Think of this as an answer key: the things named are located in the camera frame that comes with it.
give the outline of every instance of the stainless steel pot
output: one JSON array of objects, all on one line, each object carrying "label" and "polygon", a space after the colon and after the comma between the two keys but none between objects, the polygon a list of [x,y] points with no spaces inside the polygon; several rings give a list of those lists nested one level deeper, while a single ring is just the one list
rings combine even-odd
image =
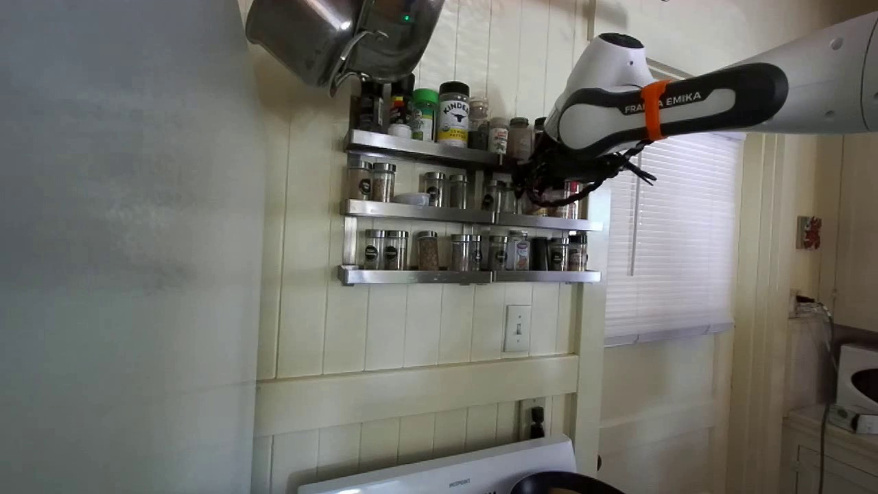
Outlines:
[{"label": "stainless steel pot", "polygon": [[246,37],[308,85],[397,80],[429,46],[445,0],[253,0]]}]

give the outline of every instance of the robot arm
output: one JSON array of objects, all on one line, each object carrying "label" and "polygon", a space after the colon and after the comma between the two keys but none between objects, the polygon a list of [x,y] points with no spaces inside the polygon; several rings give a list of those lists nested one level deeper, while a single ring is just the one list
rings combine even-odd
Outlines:
[{"label": "robot arm", "polygon": [[574,65],[536,165],[593,190],[654,139],[715,128],[878,128],[878,11],[677,83],[650,74],[636,37],[602,35]]}]

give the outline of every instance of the white cabinet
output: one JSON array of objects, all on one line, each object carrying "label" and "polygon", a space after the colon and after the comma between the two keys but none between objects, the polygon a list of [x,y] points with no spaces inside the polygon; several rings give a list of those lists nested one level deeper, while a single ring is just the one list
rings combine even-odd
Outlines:
[{"label": "white cabinet", "polygon": [[[785,420],[785,494],[818,494],[820,485],[820,408]],[[878,494],[878,435],[825,428],[822,490]]]},{"label": "white cabinet", "polygon": [[878,136],[844,136],[835,319],[878,332]]}]

